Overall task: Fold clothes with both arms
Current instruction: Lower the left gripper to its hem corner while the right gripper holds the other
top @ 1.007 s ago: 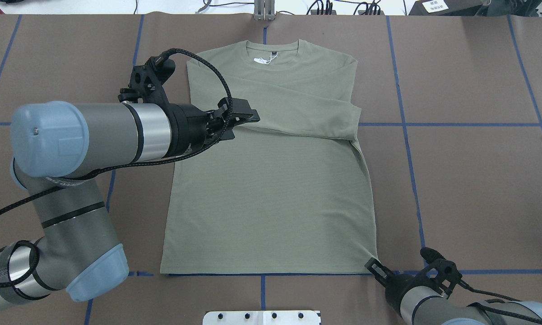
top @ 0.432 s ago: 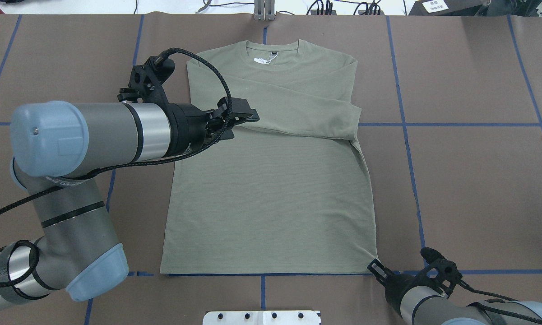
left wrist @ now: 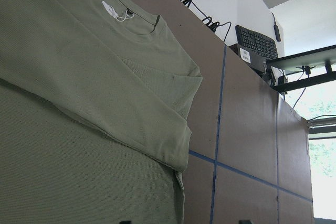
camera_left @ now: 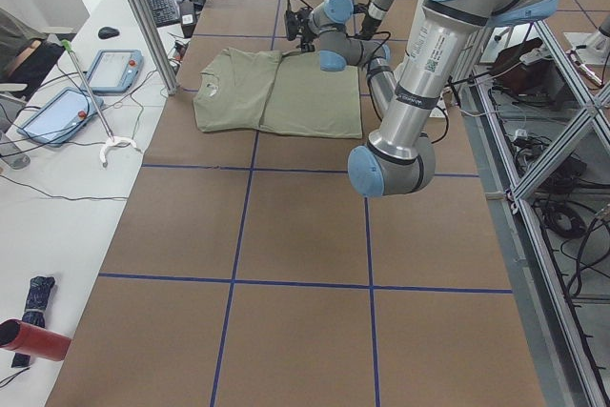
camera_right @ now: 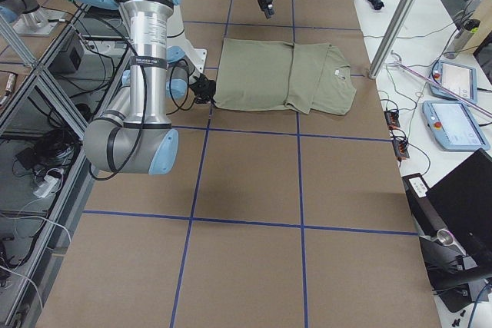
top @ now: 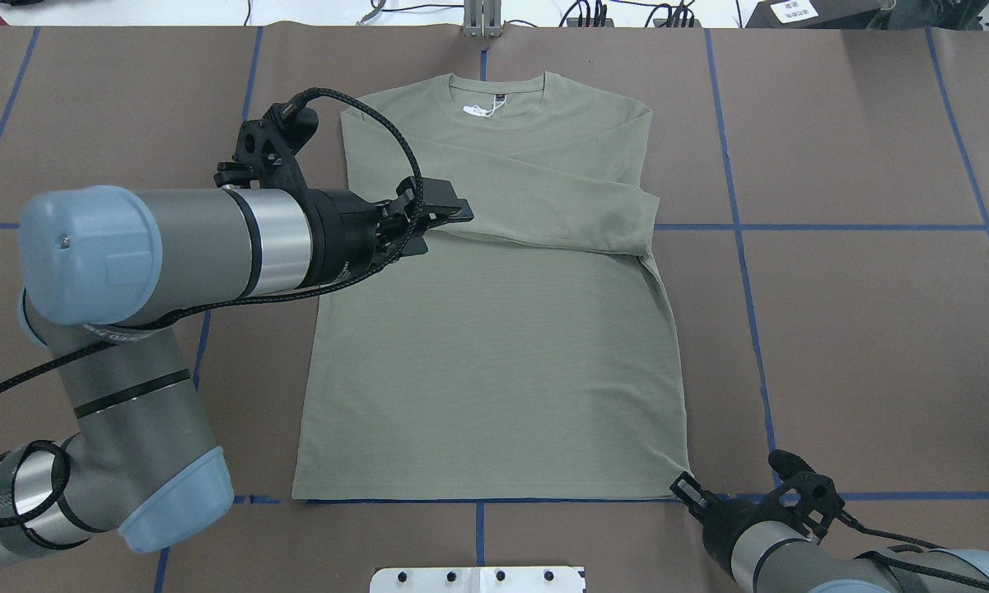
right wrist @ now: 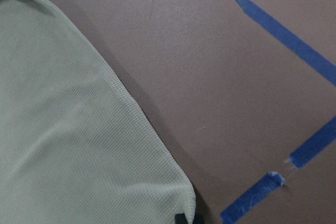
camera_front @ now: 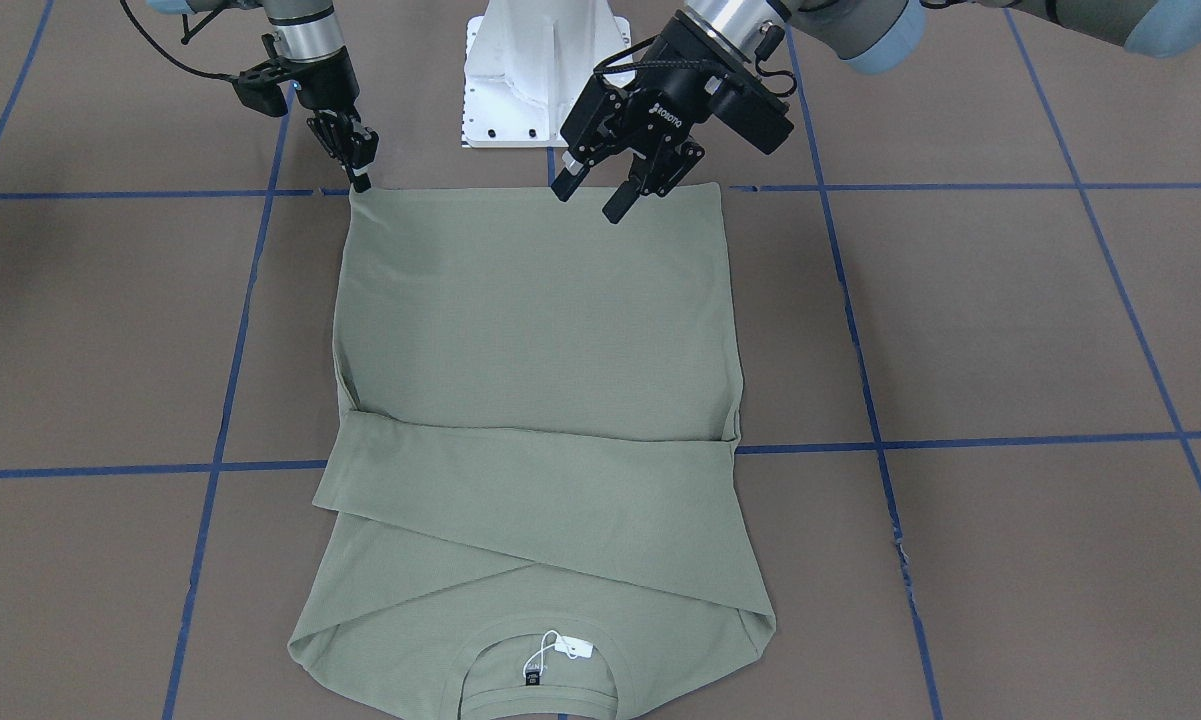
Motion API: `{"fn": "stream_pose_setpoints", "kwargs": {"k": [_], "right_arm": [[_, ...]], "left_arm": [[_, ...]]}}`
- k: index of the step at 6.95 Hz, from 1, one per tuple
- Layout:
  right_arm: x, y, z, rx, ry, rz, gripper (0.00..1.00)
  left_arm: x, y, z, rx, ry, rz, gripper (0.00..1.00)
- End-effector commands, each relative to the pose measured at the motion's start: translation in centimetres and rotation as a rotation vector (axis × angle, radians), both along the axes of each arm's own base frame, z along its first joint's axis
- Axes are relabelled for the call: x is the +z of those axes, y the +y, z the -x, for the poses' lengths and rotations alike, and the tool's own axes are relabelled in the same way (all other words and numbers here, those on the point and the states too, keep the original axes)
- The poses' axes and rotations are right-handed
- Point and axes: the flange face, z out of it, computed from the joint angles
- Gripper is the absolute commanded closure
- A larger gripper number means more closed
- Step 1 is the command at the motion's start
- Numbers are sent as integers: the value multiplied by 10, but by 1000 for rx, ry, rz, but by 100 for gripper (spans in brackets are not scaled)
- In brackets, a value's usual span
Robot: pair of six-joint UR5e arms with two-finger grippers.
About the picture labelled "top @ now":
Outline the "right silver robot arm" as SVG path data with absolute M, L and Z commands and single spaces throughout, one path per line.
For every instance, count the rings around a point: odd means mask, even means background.
M 723 498 L 683 473 L 670 491 L 700 522 L 702 545 L 744 592 L 989 592 L 989 552 L 893 537 L 851 558 L 822 547 L 834 522 L 865 530 L 833 481 L 800 470 L 760 502 Z

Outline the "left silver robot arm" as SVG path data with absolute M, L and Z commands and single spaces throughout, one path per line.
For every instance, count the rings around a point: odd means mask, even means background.
M 137 554 L 182 543 L 234 502 L 226 456 L 174 323 L 202 311 L 305 299 L 357 282 L 423 234 L 473 218 L 444 180 L 390 200 L 346 190 L 128 190 L 36 195 L 17 229 L 17 315 L 57 371 L 77 434 L 0 455 L 0 569 L 113 530 Z

